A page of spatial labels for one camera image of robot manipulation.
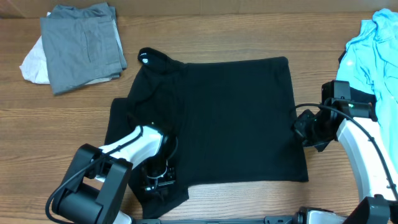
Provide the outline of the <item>black t-shirt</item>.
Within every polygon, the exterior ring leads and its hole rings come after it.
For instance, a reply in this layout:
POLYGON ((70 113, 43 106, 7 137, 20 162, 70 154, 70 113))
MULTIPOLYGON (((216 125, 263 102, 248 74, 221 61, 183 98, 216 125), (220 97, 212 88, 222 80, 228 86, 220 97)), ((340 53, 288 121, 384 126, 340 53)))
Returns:
POLYGON ((294 93, 285 57, 183 63, 151 48, 127 97, 110 108, 106 144, 153 125, 178 144, 169 165, 176 181, 147 193, 136 167, 129 186, 143 216, 155 219, 188 199, 200 184, 261 180, 306 182, 302 144, 292 131, 294 93))

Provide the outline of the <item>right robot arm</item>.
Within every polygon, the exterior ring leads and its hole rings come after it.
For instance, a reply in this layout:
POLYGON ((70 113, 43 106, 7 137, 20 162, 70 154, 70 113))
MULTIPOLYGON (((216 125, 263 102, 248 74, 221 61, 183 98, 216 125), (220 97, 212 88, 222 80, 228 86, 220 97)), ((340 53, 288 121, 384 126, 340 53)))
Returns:
POLYGON ((371 103, 352 99, 348 82, 322 85, 319 112, 305 110, 293 125, 303 146, 322 152, 339 142, 351 164, 359 204, 347 217, 302 207, 292 223, 397 223, 397 172, 382 143, 381 129, 371 103))

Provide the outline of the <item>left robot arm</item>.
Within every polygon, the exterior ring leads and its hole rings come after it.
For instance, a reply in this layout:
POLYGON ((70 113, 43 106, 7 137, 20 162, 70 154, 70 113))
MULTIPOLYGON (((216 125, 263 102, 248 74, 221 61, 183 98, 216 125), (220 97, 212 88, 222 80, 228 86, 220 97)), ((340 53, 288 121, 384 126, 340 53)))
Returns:
POLYGON ((162 197, 176 182, 169 161, 177 148, 176 136, 154 126, 138 126, 101 147, 82 145, 45 204, 47 218, 55 223, 132 224, 120 210, 131 172, 138 169, 140 190, 162 197))

